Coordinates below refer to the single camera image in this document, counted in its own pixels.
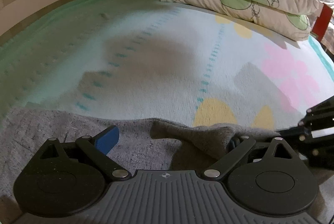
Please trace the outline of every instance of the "crosshair logo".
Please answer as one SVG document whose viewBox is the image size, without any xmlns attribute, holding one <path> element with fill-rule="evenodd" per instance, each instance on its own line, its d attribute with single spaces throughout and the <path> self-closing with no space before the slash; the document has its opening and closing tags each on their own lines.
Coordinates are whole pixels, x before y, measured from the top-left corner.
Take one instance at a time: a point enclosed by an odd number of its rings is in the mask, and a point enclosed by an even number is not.
<svg viewBox="0 0 334 224">
<path fill-rule="evenodd" d="M 162 174 L 162 175 L 160 175 L 160 176 L 162 176 L 162 177 L 164 177 L 165 179 L 167 179 L 168 177 L 170 177 L 171 175 L 169 174 L 169 173 L 164 173 L 164 174 Z"/>
</svg>

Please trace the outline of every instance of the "black circular cover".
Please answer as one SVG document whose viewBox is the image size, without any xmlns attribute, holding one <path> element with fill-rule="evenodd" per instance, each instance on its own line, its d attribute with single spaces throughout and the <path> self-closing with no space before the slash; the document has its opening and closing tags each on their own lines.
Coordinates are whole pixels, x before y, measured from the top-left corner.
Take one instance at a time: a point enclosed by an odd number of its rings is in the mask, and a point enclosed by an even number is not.
<svg viewBox="0 0 334 224">
<path fill-rule="evenodd" d="M 104 187 L 105 180 L 95 168 L 50 158 L 25 168 L 13 190 L 23 211 L 44 217 L 63 217 L 92 205 Z"/>
<path fill-rule="evenodd" d="M 235 169 L 228 177 L 231 195 L 248 209 L 265 215 L 292 215 L 316 198 L 318 185 L 299 161 L 263 158 Z"/>
</svg>

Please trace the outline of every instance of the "gray cloth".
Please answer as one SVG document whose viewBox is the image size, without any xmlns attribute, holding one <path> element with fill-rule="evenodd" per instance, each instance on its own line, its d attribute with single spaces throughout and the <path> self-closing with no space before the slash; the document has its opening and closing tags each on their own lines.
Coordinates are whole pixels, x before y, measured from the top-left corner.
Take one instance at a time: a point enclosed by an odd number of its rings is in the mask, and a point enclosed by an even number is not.
<svg viewBox="0 0 334 224">
<path fill-rule="evenodd" d="M 112 124 L 119 127 L 120 140 L 108 156 L 132 174 L 136 169 L 203 170 L 226 154 L 228 142 L 234 135 L 259 140 L 277 135 L 268 130 L 232 124 L 190 128 L 157 118 L 113 121 L 63 111 L 13 109 L 3 121 L 0 132 L 2 224 L 20 216 L 12 193 L 14 181 L 47 138 L 71 142 L 83 135 L 94 136 Z M 317 205 L 313 208 L 314 213 L 323 207 L 320 202 Z"/>
</svg>

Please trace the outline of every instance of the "pink flower print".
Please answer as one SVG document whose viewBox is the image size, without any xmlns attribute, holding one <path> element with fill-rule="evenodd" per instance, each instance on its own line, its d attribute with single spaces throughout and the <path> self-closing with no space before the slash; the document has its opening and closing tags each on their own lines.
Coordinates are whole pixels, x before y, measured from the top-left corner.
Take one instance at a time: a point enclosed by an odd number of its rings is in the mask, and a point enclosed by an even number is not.
<svg viewBox="0 0 334 224">
<path fill-rule="evenodd" d="M 264 48 L 268 58 L 262 63 L 262 72 L 271 80 L 278 81 L 282 108 L 291 112 L 302 103 L 309 107 L 316 105 L 318 101 L 313 94 L 319 91 L 319 85 L 308 75 L 307 65 L 295 60 L 289 50 L 269 44 Z"/>
</svg>

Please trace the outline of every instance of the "bed sheet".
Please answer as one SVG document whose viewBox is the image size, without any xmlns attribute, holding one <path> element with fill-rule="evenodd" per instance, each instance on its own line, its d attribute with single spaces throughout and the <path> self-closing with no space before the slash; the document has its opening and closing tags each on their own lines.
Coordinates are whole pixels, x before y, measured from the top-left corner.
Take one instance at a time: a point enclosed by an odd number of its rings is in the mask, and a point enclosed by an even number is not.
<svg viewBox="0 0 334 224">
<path fill-rule="evenodd" d="M 76 0 L 0 48 L 0 116 L 25 106 L 284 128 L 334 95 L 333 68 L 312 37 L 159 0 Z"/>
</svg>

